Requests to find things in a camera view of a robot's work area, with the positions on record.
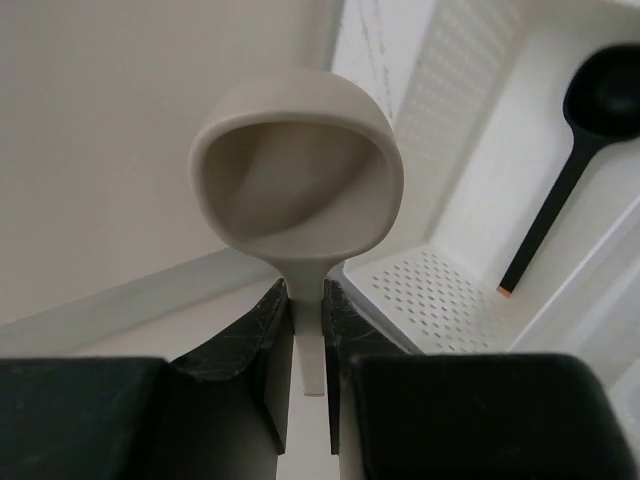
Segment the beige wooden spoon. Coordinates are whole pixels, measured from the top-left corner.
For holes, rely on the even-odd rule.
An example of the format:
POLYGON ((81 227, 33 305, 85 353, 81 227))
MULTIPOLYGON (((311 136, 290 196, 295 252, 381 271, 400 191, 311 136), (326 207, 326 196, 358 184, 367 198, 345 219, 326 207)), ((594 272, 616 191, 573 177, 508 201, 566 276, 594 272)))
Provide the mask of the beige wooden spoon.
POLYGON ((189 171, 216 235, 284 279, 304 393, 323 395, 325 278, 376 247, 400 210, 403 164, 386 115, 334 73, 267 74, 215 105, 189 171))

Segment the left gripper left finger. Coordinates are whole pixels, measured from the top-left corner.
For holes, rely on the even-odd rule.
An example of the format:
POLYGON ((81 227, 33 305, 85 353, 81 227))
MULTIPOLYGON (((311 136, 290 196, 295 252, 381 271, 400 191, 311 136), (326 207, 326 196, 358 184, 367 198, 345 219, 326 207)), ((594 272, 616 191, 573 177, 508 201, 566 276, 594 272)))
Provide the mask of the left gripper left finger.
POLYGON ((292 363, 275 282, 190 352, 5 358, 5 479, 272 479, 286 444, 292 363))

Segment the black ladle spoon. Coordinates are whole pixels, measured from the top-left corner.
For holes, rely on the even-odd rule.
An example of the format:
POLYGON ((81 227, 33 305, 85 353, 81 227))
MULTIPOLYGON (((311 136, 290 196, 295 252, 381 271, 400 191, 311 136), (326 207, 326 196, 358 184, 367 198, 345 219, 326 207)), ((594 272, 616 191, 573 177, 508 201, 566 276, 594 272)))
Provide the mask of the black ladle spoon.
POLYGON ((558 177, 498 284, 510 296, 591 160, 604 148, 639 138, 639 45, 606 46, 573 75, 562 113, 573 144, 558 177))

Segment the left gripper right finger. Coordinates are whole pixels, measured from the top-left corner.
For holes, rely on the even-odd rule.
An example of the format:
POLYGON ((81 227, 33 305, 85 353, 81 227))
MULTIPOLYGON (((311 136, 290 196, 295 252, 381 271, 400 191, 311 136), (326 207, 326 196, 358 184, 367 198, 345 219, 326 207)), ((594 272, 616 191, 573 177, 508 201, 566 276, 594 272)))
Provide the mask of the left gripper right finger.
POLYGON ((590 367, 557 353, 416 354, 324 286, 343 479, 621 479, 625 436, 590 367))

